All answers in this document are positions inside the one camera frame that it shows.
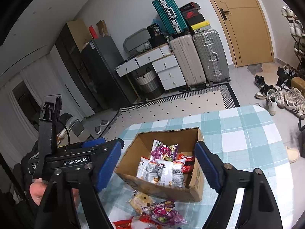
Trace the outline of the person's left hand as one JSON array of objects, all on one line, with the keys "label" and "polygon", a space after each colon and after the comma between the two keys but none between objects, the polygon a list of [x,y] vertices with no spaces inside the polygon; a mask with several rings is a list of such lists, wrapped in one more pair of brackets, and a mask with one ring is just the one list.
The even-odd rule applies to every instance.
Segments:
[{"label": "person's left hand", "polygon": [[[36,205],[40,205],[44,192],[47,188],[47,182],[42,178],[35,179],[30,185],[30,194]],[[78,189],[72,189],[73,200],[75,207],[77,208],[80,203],[80,196]]]}]

